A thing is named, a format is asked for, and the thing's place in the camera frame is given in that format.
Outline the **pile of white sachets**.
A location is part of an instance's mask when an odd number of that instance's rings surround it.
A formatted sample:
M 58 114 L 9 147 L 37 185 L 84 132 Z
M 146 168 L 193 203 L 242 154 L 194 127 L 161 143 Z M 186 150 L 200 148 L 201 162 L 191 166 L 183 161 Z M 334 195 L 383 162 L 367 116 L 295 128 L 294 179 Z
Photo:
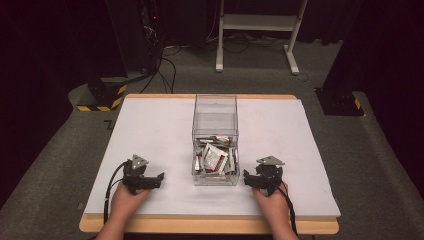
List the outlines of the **pile of white sachets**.
M 238 143 L 231 136 L 196 137 L 193 141 L 194 175 L 235 175 L 238 167 Z

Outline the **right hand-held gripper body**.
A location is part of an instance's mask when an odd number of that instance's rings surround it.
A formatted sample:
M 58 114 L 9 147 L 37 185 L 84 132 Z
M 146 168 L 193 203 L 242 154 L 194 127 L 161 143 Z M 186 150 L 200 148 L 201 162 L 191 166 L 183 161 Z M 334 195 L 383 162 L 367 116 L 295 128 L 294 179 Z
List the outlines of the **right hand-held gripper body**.
M 256 173 L 261 178 L 260 189 L 265 189 L 271 195 L 282 183 L 284 163 L 274 156 L 260 158 L 257 163 Z

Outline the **black equipment rack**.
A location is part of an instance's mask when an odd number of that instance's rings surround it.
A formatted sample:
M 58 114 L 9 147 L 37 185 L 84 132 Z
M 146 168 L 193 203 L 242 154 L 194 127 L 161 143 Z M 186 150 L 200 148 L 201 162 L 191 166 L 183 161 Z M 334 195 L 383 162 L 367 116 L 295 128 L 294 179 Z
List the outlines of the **black equipment rack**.
M 146 71 L 152 73 L 163 50 L 164 34 L 159 21 L 159 8 L 156 0 L 136 0 L 137 11 L 147 50 Z

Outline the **white metal stand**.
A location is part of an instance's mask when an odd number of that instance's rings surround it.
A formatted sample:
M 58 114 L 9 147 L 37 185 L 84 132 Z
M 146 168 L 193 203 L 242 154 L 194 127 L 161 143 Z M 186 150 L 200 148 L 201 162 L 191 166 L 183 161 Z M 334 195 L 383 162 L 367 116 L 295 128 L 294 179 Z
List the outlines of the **white metal stand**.
M 255 30 L 255 31 L 275 31 L 290 32 L 290 40 L 283 46 L 291 73 L 299 75 L 300 70 L 296 63 L 293 48 L 298 36 L 298 32 L 303 20 L 304 12 L 308 0 L 300 0 L 300 7 L 296 15 L 253 15 L 253 14 L 227 14 L 224 7 L 225 0 L 219 0 L 219 28 L 218 44 L 216 53 L 215 70 L 222 72 L 224 69 L 223 38 L 225 30 Z

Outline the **person's right hand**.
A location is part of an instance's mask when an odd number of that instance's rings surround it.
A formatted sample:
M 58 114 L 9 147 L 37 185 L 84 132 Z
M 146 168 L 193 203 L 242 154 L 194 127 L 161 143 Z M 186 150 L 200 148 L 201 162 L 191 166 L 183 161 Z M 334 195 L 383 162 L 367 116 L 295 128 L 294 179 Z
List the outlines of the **person's right hand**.
M 285 195 L 287 194 L 287 185 L 285 183 L 282 183 L 270 196 L 264 196 L 256 188 L 252 188 L 251 191 L 267 221 L 271 223 L 288 221 L 289 207 L 285 199 Z

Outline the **white table mat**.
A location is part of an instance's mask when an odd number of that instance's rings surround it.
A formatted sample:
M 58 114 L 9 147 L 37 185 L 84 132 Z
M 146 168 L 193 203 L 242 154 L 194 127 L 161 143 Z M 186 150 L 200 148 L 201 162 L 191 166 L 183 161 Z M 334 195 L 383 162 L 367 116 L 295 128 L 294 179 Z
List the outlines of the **white table mat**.
M 100 213 L 107 185 L 117 167 L 133 155 L 149 164 L 149 176 L 162 174 L 160 188 L 140 208 L 144 215 L 251 215 L 259 209 L 244 183 L 197 186 L 191 174 L 191 98 L 124 100 L 85 208 Z M 337 217 L 319 150 L 299 100 L 241 99 L 238 102 L 240 167 L 253 171 L 258 159 L 274 156 L 299 217 Z

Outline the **clear plastic box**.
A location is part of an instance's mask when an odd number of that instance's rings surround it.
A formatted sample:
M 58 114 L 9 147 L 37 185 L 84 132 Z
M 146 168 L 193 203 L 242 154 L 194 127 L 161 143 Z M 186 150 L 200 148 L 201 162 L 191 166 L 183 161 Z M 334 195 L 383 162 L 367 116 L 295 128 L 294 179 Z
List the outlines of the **clear plastic box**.
M 192 124 L 192 144 L 196 137 L 231 136 L 238 143 L 238 109 L 235 95 L 202 94 L 195 97 Z M 235 186 L 240 176 L 240 167 L 235 175 L 194 175 L 198 186 Z

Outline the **person's left hand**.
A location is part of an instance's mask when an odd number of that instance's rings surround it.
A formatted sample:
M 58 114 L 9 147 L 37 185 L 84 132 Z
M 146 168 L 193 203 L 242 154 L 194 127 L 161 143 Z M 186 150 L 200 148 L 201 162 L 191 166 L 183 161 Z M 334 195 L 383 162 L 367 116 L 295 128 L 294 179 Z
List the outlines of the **person's left hand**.
M 150 190 L 143 190 L 133 195 L 123 183 L 119 183 L 112 198 L 109 219 L 121 223 L 127 222 L 150 193 Z

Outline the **black base with striped tape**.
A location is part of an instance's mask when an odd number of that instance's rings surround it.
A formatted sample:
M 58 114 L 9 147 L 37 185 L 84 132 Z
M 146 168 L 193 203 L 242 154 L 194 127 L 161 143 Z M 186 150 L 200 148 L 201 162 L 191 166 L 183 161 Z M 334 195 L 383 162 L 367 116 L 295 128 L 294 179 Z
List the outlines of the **black base with striped tape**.
M 98 80 L 89 82 L 76 104 L 82 112 L 108 112 L 117 109 L 123 99 L 127 85 L 124 83 L 109 83 Z

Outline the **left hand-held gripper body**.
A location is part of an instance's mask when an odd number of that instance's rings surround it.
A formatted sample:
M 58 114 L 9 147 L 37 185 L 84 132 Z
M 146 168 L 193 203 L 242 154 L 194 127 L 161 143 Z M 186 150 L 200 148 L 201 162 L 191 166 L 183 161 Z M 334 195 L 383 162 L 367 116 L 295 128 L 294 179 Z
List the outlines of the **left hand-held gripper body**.
M 147 164 L 147 160 L 136 154 L 125 162 L 122 182 L 133 195 L 139 194 L 142 190 L 150 190 L 145 189 L 145 183 L 157 182 L 155 177 L 144 176 Z

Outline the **black base with yellow mark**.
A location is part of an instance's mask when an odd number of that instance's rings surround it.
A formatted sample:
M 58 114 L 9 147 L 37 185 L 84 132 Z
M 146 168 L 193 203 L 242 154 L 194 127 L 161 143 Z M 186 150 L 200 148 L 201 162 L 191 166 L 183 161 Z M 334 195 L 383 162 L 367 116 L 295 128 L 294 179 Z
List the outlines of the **black base with yellow mark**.
M 315 89 L 316 96 L 325 115 L 363 116 L 364 111 L 359 100 L 351 93 Z

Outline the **wooden table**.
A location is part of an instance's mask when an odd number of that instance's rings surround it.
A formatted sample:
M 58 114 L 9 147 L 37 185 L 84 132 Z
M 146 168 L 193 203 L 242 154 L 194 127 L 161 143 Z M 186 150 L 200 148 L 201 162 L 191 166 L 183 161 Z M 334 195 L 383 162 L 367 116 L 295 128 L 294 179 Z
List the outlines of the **wooden table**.
M 129 94 L 125 97 L 135 98 L 191 98 L 192 94 Z M 299 100 L 290 95 L 246 95 L 241 99 L 277 99 Z M 122 172 L 117 167 L 116 175 Z M 260 210 L 257 215 L 144 215 L 140 211 L 129 222 L 127 229 L 138 233 L 200 233 L 200 234 L 267 234 L 270 229 L 262 218 Z M 296 215 L 297 230 L 301 234 L 335 234 L 339 230 L 338 217 L 299 217 Z M 97 232 L 103 226 L 103 210 L 100 213 L 88 214 L 84 210 L 79 228 L 83 232 Z

